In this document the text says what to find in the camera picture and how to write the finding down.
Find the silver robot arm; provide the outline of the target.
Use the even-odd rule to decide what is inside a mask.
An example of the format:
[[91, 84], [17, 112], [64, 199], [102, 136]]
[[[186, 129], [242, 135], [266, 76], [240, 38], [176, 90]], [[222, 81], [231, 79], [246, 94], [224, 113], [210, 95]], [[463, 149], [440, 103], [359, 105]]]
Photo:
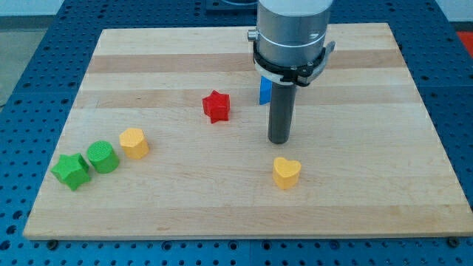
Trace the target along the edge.
[[259, 0], [248, 31], [256, 71], [271, 82], [268, 139], [286, 143], [296, 91], [322, 74], [334, 41], [325, 36], [333, 0]]

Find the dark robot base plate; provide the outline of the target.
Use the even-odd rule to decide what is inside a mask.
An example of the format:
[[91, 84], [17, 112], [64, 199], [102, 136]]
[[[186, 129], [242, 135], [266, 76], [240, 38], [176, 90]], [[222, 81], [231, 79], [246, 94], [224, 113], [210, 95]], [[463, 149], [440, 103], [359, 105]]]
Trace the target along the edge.
[[217, 13], [254, 13], [257, 0], [205, 0], [205, 11]]

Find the black clamp ring mount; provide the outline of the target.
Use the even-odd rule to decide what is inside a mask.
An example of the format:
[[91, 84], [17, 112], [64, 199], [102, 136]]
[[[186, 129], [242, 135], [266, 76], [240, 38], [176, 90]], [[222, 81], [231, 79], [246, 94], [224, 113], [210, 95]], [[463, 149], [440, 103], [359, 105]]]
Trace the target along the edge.
[[257, 51], [256, 44], [253, 44], [253, 62], [256, 71], [273, 83], [283, 86], [296, 85], [306, 87], [322, 74], [335, 47], [336, 43], [331, 41], [326, 47], [322, 48], [321, 53], [314, 61], [294, 67], [270, 63]]

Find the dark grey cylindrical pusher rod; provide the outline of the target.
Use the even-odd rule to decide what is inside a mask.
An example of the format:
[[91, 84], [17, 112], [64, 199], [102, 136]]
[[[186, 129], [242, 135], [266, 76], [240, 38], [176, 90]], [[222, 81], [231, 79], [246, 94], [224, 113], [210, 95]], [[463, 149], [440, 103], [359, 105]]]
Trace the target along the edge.
[[296, 86], [272, 83], [268, 139], [275, 144], [286, 143], [290, 136]]

